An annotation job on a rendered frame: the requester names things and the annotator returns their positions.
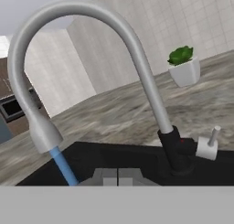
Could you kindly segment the black built-in oven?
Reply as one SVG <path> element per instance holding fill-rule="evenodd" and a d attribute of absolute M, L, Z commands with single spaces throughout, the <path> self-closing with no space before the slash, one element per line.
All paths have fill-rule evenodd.
<path fill-rule="evenodd" d="M 29 88 L 28 91 L 33 101 L 40 109 L 42 107 L 42 103 L 38 98 L 36 91 L 32 87 Z M 0 113 L 3 115 L 7 123 L 10 123 L 25 115 L 14 94 L 0 99 Z"/>

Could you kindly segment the blue water stream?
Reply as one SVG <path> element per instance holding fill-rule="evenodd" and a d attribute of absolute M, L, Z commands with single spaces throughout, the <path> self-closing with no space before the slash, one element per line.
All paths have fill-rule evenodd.
<path fill-rule="evenodd" d="M 49 151 L 51 157 L 55 161 L 59 171 L 67 181 L 69 186 L 76 186 L 79 183 L 79 180 L 75 177 L 74 173 L 72 172 L 66 158 L 61 153 L 59 148 L 56 146 Z"/>

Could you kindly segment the brown cabinet run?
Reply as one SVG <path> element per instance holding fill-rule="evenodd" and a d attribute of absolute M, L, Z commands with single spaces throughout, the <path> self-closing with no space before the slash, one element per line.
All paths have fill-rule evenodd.
<path fill-rule="evenodd" d="M 0 59 L 0 99 L 14 94 L 7 74 L 7 58 Z M 0 113 L 0 144 L 28 130 L 26 116 L 7 123 Z"/>

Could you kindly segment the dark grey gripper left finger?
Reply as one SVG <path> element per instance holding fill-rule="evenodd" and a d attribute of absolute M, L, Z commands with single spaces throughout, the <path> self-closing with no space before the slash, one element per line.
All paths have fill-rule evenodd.
<path fill-rule="evenodd" d="M 92 177 L 80 182 L 80 186 L 116 187 L 117 170 L 115 168 L 96 168 Z"/>

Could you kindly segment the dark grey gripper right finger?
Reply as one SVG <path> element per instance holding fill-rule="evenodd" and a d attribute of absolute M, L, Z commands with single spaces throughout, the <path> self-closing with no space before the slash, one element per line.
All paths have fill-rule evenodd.
<path fill-rule="evenodd" d="M 157 187 L 158 184 L 145 178 L 140 168 L 120 168 L 118 171 L 120 187 Z"/>

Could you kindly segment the grey gooseneck faucet black base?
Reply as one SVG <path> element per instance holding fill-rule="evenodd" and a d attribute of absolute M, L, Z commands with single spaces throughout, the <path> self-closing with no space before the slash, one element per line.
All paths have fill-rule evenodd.
<path fill-rule="evenodd" d="M 49 152 L 62 143 L 62 136 L 50 119 L 40 113 L 28 93 L 23 78 L 27 48 L 40 28 L 57 18 L 70 15 L 100 20 L 120 36 L 129 51 L 158 123 L 159 135 L 162 137 L 162 145 L 171 173 L 175 176 L 190 174 L 194 166 L 188 156 L 181 155 L 176 150 L 180 136 L 169 120 L 140 39 L 120 14 L 91 0 L 58 0 L 44 5 L 21 25 L 11 40 L 7 59 L 8 78 L 12 91 L 27 117 L 30 136 L 36 149 L 41 154 Z"/>

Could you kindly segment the black sink basin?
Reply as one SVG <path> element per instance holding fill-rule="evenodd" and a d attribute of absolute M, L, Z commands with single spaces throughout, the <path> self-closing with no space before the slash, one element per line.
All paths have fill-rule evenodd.
<path fill-rule="evenodd" d="M 171 174 L 160 146 L 75 142 L 62 154 L 79 182 L 92 177 L 97 168 L 137 168 L 160 186 L 234 186 L 234 151 L 230 150 L 219 150 L 214 161 L 190 155 L 195 168 L 188 176 Z"/>

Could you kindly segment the green plant in white pot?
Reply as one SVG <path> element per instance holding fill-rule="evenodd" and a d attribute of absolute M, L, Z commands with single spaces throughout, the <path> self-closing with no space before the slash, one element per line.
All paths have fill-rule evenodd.
<path fill-rule="evenodd" d="M 194 56 L 194 48 L 183 46 L 169 54 L 169 72 L 175 84 L 182 88 L 198 83 L 200 79 L 199 58 Z"/>

